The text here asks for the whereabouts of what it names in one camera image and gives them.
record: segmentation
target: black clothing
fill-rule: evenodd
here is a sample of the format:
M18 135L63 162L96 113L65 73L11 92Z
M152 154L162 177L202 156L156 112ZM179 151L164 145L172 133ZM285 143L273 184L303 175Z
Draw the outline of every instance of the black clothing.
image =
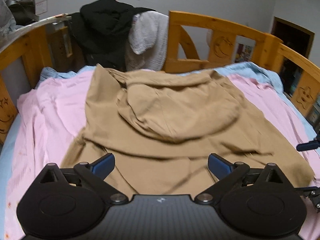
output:
M100 63L125 71L125 42L135 14L151 11L134 8L116 0L98 0L82 6L72 14L69 23L71 35L82 48L87 64Z

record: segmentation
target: hood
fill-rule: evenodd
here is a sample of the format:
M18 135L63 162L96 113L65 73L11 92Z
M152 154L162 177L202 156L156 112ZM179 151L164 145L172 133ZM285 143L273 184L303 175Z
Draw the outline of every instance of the hood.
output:
M217 133L240 115L241 102L206 72L177 76L144 70L113 77L122 85L119 114L145 136L178 143Z

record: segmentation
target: pink bedsheet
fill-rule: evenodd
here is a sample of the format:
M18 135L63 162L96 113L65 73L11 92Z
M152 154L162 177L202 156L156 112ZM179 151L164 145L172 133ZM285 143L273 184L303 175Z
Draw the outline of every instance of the pink bedsheet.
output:
M16 216L18 201L47 163L60 165L69 144L85 126L84 105L92 73L47 79L18 99L21 124L7 184L4 239L24 236Z
M4 239L18 240L24 236L16 217L18 201L47 163L60 165L69 144L85 125L84 104L91 76L92 72L84 72L67 80L50 78L38 90L31 90L19 98L22 121L14 149L12 177L7 186ZM229 78L293 146L308 141L295 112L270 85L239 75ZM319 179L318 154L308 151L302 155ZM313 182L315 185L319 184L317 179ZM320 217L307 204L308 217L300 235L314 240L319 235L320 228L316 224Z
M228 76L245 97L260 109L286 138L296 147L297 144L308 142L304 127L295 112L277 95L269 84L260 84L255 79L244 78L238 74ZM310 186L320 187L320 158L315 150L300 153L315 172ZM304 200L308 215L299 235L305 240L316 240L320 236L320 213L316 213L311 201Z

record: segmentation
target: black bag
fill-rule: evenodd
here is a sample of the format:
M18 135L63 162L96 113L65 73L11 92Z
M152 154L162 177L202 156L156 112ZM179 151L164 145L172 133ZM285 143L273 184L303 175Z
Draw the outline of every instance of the black bag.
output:
M35 0L7 0L5 3L12 12L17 25L26 26L39 20L39 16L36 15Z

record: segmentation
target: wooden bed frame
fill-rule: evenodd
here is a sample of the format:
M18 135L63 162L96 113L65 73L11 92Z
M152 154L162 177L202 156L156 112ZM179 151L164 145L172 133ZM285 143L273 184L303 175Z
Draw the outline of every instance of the wooden bed frame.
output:
M291 101L306 116L320 91L320 69L305 57L282 44L282 41L255 29L187 12L170 11L167 58L163 70L168 73L183 73L204 68L229 65L236 43L236 37L244 36L255 40L251 61L260 67L279 73L284 58L293 61L303 69L300 82ZM52 66L45 24L68 20L66 15L50 17L18 30L12 37L0 42L0 70L22 57L31 88L37 84L40 72L45 66ZM213 30L209 56L200 60L196 47L182 27L194 26ZM178 59L179 44L187 59ZM0 75L0 143L3 144L8 130L17 115L4 81Z

